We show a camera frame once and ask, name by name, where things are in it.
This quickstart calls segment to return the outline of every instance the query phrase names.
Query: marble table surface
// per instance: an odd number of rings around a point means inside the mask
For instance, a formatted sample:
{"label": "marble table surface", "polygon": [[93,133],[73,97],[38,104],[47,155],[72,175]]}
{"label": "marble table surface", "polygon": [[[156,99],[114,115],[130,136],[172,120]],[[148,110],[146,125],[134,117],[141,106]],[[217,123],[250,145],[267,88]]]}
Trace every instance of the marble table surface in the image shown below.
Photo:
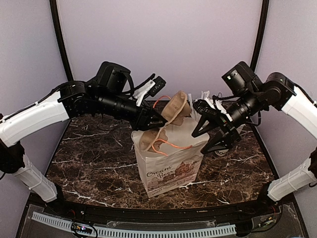
{"label": "marble table surface", "polygon": [[[159,102],[158,110],[165,102]],[[47,177],[66,200],[116,208],[181,209],[218,206],[257,198],[273,174],[251,128],[225,156],[205,155],[191,184],[148,198],[142,185],[131,126],[98,115],[74,119],[57,148]]]}

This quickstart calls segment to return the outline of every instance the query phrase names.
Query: illustration on bag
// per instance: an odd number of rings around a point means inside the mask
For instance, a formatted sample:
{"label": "illustration on bag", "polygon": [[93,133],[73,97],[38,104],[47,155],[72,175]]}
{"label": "illustration on bag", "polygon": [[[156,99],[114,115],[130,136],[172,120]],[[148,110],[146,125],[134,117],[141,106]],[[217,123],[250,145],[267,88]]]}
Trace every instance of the illustration on bag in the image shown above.
{"label": "illustration on bag", "polygon": [[191,176],[198,170],[197,166],[200,157],[195,155],[186,161],[182,161],[176,168],[173,165],[156,172],[147,173],[147,177],[151,177],[148,183],[148,190],[154,190],[162,186],[167,186],[177,180]]}

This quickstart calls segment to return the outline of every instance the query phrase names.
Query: lavender wall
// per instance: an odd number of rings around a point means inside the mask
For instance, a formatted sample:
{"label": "lavender wall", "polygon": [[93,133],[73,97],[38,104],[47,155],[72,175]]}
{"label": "lavender wall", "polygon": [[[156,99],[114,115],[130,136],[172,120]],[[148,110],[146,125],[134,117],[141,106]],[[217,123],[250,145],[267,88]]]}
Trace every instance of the lavender wall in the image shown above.
{"label": "lavender wall", "polygon": [[[257,74],[262,80],[275,71],[300,84],[317,98],[317,1],[270,1]],[[303,127],[282,112],[263,113],[260,134],[280,176],[298,167],[317,143]],[[295,193],[310,237],[317,237],[316,188]]]}
{"label": "lavender wall", "polygon": [[[48,0],[1,1],[0,16],[0,113],[7,115],[41,99],[66,76]],[[42,172],[64,129],[56,124],[22,140]],[[29,191],[11,175],[0,181],[0,191],[0,236],[13,238]]]}
{"label": "lavender wall", "polygon": [[152,72],[166,87],[200,96],[230,91],[221,76],[251,61],[261,0],[58,1],[76,80],[95,76],[103,61],[132,71],[136,83]]}

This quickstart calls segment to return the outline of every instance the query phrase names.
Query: white cable tray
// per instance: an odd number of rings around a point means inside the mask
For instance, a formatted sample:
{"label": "white cable tray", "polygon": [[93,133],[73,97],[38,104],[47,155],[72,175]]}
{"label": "white cable tray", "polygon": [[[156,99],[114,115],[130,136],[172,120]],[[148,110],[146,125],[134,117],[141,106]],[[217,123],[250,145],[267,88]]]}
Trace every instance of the white cable tray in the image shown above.
{"label": "white cable tray", "polygon": [[[70,220],[52,217],[46,214],[33,212],[32,220],[40,222],[42,224],[54,227],[59,230],[66,232],[71,231]],[[235,225],[206,228],[198,230],[187,230],[187,231],[130,231],[130,230],[119,230],[110,229],[99,226],[94,226],[98,231],[99,238],[213,238],[223,237],[228,235],[235,235]],[[95,237],[96,233],[93,231],[90,237]]]}

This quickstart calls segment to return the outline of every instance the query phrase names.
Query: paper bag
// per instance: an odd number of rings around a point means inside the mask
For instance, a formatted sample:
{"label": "paper bag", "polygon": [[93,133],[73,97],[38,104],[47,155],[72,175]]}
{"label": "paper bag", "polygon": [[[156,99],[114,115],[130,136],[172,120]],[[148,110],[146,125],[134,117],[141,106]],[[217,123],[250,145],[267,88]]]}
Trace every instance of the paper bag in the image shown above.
{"label": "paper bag", "polygon": [[170,124],[164,128],[169,143],[181,147],[193,146],[189,149],[177,149],[163,143],[160,151],[167,156],[141,151],[139,141],[143,131],[132,132],[139,174],[149,197],[173,190],[196,179],[203,159],[200,150],[209,140],[207,133],[196,138],[191,136],[196,125],[194,119],[185,118],[181,126]]}

